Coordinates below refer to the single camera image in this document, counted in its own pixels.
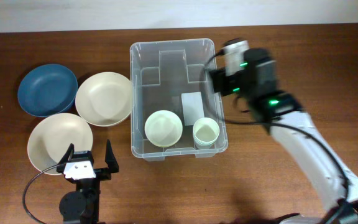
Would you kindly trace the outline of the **dark blue bowl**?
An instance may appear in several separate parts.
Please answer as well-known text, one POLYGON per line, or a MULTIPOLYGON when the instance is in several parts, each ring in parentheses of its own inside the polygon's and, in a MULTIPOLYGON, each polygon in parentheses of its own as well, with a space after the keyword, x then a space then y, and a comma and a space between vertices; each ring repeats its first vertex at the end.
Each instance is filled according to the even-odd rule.
POLYGON ((76 75, 66 66, 48 63, 31 70, 17 90, 19 106, 36 117, 68 111, 78 91, 76 75))

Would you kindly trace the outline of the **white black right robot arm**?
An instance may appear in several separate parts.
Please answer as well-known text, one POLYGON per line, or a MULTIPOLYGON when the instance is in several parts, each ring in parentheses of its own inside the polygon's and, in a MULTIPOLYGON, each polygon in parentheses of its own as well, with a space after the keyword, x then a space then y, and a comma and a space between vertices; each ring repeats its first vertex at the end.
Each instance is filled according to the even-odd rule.
POLYGON ((222 53, 222 93, 246 100, 254 124, 263 126, 294 158, 326 210, 321 218, 295 215, 282 223, 358 223, 358 176, 324 140, 299 101, 279 89, 275 60, 268 50, 233 39, 224 44, 222 53))

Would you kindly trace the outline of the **grey cup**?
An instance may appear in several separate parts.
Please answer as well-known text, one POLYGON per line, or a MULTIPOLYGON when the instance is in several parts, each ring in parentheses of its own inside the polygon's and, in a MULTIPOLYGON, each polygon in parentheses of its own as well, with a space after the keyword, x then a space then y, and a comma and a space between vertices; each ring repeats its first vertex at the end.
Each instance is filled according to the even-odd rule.
POLYGON ((214 146, 214 144, 203 145, 203 144, 198 144, 197 142, 195 143, 195 148, 197 148, 198 150, 211 149, 213 146, 214 146))

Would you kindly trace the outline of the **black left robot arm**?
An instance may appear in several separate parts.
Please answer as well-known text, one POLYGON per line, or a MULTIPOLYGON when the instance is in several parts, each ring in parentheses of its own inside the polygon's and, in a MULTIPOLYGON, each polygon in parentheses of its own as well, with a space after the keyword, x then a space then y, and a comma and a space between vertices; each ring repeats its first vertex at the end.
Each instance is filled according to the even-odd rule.
POLYGON ((94 168, 91 151, 75 151, 74 144, 70 144, 58 162, 57 172, 76 185, 76 190, 65 194, 59 204, 64 223, 99 222, 100 183, 119 172, 110 141, 106 142, 104 161, 106 167, 94 168))

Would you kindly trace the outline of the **white small bowl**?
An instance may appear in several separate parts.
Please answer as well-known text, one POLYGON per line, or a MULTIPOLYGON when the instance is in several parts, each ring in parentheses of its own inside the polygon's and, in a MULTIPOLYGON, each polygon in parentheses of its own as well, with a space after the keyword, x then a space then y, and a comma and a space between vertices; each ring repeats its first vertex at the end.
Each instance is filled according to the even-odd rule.
POLYGON ((183 134, 183 125, 179 116, 174 112, 159 110, 147 118, 144 131, 147 139, 153 145, 170 147, 180 140, 183 134))

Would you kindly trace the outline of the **beige bowl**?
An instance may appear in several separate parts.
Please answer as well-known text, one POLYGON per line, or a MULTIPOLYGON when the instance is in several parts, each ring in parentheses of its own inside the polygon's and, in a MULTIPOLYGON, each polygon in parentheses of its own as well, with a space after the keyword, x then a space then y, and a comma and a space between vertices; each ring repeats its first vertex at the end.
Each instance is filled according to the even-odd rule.
POLYGON ((91 151, 93 133, 89 124, 71 113, 60 113, 42 120, 30 134, 27 155, 39 171, 60 162, 68 147, 75 151, 91 151))
POLYGON ((132 112, 132 83, 115 72, 101 72, 79 87, 75 106, 89 124, 109 127, 123 122, 132 112))

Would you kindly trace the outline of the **cream cup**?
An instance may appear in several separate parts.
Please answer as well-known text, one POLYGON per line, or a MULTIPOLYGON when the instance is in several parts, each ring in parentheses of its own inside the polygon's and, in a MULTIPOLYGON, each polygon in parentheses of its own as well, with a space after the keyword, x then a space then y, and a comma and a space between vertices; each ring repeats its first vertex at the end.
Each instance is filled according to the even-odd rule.
POLYGON ((212 118, 201 118, 193 125, 193 138, 196 137, 202 141, 212 141, 219 137, 219 124, 212 118))

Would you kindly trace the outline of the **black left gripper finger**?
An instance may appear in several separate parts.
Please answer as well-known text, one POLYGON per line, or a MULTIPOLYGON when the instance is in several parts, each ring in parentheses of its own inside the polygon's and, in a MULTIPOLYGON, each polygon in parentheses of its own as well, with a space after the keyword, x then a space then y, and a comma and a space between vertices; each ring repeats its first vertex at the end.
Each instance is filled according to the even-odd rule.
POLYGON ((112 146, 109 139, 106 142, 105 163, 107 164, 110 173, 119 172, 119 165, 112 151, 112 146))
POLYGON ((71 143, 71 144, 69 145, 69 147, 68 147, 66 153, 64 153, 63 157, 60 159, 59 164, 67 163, 67 162, 71 159, 71 157, 72 157, 72 155, 73 155, 73 153, 74 153, 74 148, 75 148, 75 147, 74 147, 74 144, 71 143))

